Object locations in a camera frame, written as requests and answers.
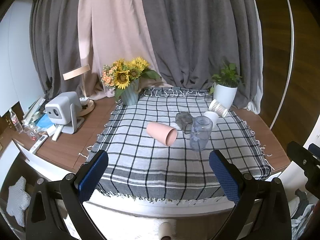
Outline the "white frosted cup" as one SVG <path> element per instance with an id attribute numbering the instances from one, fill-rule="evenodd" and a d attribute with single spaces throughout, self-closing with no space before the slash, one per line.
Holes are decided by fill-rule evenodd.
<path id="1" fill-rule="evenodd" d="M 209 118 L 213 123 L 213 127 L 215 127 L 215 125 L 217 124 L 217 120 L 219 118 L 219 115 L 215 112 L 212 112 L 212 111 L 206 111 L 206 112 L 204 112 L 203 115 L 205 117 Z"/>

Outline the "clear bluish plastic cup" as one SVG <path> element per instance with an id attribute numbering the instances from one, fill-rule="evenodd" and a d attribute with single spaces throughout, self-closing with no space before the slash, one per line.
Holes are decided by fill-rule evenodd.
<path id="1" fill-rule="evenodd" d="M 193 119 L 190 133 L 190 146 L 199 152 L 205 149 L 212 132 L 213 123 L 206 116 L 198 116 Z"/>

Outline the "white patterned paper cup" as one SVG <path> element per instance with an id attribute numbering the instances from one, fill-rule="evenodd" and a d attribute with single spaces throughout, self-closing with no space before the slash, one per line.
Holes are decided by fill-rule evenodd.
<path id="1" fill-rule="evenodd" d="M 228 109 L 224 107 L 220 102 L 216 99 L 212 100 L 208 107 L 208 111 L 216 113 L 219 117 L 225 117 L 228 113 Z"/>

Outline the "pink plastic cup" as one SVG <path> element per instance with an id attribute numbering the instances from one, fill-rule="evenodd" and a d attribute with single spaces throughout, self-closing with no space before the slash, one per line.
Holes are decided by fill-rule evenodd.
<path id="1" fill-rule="evenodd" d="M 171 146 L 177 138 L 177 129 L 159 122 L 150 122 L 146 127 L 146 132 L 153 139 L 165 146 Z"/>

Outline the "grey star cushion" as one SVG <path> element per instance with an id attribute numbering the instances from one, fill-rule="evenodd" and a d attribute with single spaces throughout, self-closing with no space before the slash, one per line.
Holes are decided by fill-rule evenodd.
<path id="1" fill-rule="evenodd" d="M 31 196 L 25 191 L 26 179 L 21 176 L 18 181 L 9 187 L 6 211 L 9 216 L 15 217 L 19 226 L 25 228 L 25 211 L 30 205 Z"/>

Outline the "white remote control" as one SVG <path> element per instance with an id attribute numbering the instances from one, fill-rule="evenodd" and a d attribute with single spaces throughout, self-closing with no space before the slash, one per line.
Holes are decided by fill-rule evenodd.
<path id="1" fill-rule="evenodd" d="M 41 147 L 41 145 L 46 141 L 46 139 L 48 138 L 48 135 L 44 134 L 40 137 L 40 139 L 38 139 L 35 144 L 33 144 L 33 146 L 30 148 L 29 152 L 31 154 L 35 154 L 38 149 Z"/>

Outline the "blue face mask pack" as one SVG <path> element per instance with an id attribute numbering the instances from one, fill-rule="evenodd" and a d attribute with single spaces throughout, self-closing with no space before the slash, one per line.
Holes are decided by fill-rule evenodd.
<path id="1" fill-rule="evenodd" d="M 44 114 L 39 120 L 36 122 L 36 127 L 38 131 L 44 131 L 50 127 L 52 127 L 54 124 L 50 120 L 49 116 L 47 114 Z"/>

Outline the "clear plastic water bottle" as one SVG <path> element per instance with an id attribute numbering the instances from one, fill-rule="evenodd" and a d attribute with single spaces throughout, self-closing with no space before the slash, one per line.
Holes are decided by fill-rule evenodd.
<path id="1" fill-rule="evenodd" d="M 18 133 L 22 133 L 23 132 L 23 127 L 22 127 L 22 125 L 21 125 L 16 113 L 12 109 L 9 109 L 9 113 L 10 113 L 11 121 L 14 124 L 14 127 L 15 127 L 16 131 Z"/>

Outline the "white mini projector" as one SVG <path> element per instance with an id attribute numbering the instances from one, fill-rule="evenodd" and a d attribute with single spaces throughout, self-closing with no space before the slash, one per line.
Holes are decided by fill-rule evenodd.
<path id="1" fill-rule="evenodd" d="M 56 127 L 53 141 L 57 141 L 61 133 L 74 134 L 85 120 L 78 117 L 82 105 L 76 92 L 61 93 L 45 105 L 45 110 Z"/>

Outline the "white plant pot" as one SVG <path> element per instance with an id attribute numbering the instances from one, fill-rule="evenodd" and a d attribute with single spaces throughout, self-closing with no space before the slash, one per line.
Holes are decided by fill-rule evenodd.
<path id="1" fill-rule="evenodd" d="M 233 104 L 236 92 L 236 87 L 227 87 L 223 85 L 214 85 L 213 99 L 217 100 L 226 109 L 230 109 Z"/>

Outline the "checkered grey tablecloth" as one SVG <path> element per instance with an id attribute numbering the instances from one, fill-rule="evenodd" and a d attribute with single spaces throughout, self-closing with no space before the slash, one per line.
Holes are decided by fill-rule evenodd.
<path id="1" fill-rule="evenodd" d="M 204 150 L 193 151 L 189 135 L 178 130 L 171 146 L 147 134 L 152 121 L 176 127 L 175 117 L 187 112 L 203 114 L 212 96 L 202 90 L 147 88 L 132 106 L 117 104 L 89 156 L 108 153 L 108 166 L 97 185 L 106 196 L 148 200 L 202 200 L 223 196 L 209 165 L 209 154 L 219 150 L 242 173 L 257 180 L 271 175 L 259 141 L 248 124 L 234 111 L 219 118 Z"/>

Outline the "light blue ribbed vase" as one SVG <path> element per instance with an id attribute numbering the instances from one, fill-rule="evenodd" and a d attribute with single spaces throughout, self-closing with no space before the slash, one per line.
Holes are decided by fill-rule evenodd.
<path id="1" fill-rule="evenodd" d="M 124 90 L 120 98 L 124 105 L 132 106 L 138 102 L 139 98 L 139 80 L 133 80 L 130 85 Z"/>

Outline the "sunflower bouquet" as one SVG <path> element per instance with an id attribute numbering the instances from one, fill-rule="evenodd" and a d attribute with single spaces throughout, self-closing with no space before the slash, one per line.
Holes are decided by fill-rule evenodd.
<path id="1" fill-rule="evenodd" d="M 115 100 L 118 101 L 134 82 L 140 78 L 158 80 L 161 76 L 152 70 L 148 61 L 142 57 L 135 57 L 131 61 L 118 59 L 111 65 L 104 65 L 101 73 L 102 83 L 114 91 Z"/>

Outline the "grey curtain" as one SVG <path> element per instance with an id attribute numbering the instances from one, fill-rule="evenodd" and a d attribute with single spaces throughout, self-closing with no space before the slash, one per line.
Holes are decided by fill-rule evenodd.
<path id="1" fill-rule="evenodd" d="M 208 89 L 235 63 L 243 78 L 233 105 L 255 114 L 263 97 L 261 25 L 255 0 L 142 0 L 161 79 L 141 87 Z M 33 0 L 30 46 L 48 99 L 85 89 L 90 65 L 80 61 L 79 0 Z"/>

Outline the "pink curtain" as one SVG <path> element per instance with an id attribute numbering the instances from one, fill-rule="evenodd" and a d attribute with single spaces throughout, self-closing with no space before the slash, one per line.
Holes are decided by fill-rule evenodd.
<path id="1" fill-rule="evenodd" d="M 158 71 L 142 0 L 79 0 L 80 61 L 90 65 L 85 89 L 92 100 L 113 97 L 101 82 L 103 66 L 142 57 Z"/>

